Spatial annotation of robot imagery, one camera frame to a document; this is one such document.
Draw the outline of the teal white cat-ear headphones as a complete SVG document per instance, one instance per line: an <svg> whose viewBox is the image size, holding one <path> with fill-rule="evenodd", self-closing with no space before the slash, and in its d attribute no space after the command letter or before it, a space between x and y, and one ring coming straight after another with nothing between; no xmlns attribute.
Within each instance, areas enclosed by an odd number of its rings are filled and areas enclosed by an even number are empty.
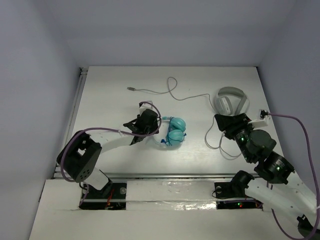
<svg viewBox="0 0 320 240"><path fill-rule="evenodd" d="M150 144L158 150L175 150L186 137L186 122L180 117L162 116L159 133L149 137Z"/></svg>

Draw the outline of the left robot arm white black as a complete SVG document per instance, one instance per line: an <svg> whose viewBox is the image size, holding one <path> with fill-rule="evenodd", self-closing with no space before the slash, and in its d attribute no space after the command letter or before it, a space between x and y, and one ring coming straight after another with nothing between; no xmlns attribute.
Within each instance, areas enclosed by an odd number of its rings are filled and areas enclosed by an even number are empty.
<svg viewBox="0 0 320 240"><path fill-rule="evenodd" d="M99 169L97 161L103 153L132 146L146 137L159 133L161 117L147 108L137 117L124 123L130 131L92 127L77 131L56 158L63 177L79 183L84 196L107 199L112 191L112 181Z"/></svg>

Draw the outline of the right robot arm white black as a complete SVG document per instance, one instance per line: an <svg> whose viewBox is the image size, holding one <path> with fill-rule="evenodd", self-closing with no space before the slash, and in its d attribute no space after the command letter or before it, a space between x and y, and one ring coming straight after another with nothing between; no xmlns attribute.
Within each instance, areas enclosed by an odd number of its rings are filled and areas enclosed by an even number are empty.
<svg viewBox="0 0 320 240"><path fill-rule="evenodd" d="M253 198L270 207L272 214L281 213L297 226L303 240L320 238L320 188L313 161L310 160L315 192L299 177L294 166L276 153L277 142L263 127L274 113L261 110L260 118L251 120L245 113L234 116L215 114L218 129L236 142L245 161L266 181L239 170L229 182L216 182L212 196L217 200Z"/></svg>

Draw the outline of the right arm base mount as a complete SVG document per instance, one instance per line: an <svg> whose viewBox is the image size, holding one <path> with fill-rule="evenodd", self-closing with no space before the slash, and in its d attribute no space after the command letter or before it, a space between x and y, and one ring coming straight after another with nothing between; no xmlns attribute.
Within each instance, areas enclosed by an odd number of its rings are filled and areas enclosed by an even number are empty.
<svg viewBox="0 0 320 240"><path fill-rule="evenodd" d="M215 182L211 196L217 202L218 210L263 210L263 203L246 195L245 190L249 187L254 176L240 170L229 182Z"/></svg>

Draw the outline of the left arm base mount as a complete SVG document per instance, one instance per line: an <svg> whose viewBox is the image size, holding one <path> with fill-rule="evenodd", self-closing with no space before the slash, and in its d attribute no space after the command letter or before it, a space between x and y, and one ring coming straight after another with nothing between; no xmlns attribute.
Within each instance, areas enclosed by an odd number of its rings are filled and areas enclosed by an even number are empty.
<svg viewBox="0 0 320 240"><path fill-rule="evenodd" d="M97 190L87 183L79 184L82 193L79 202L81 210L126 210L126 182L109 182Z"/></svg>

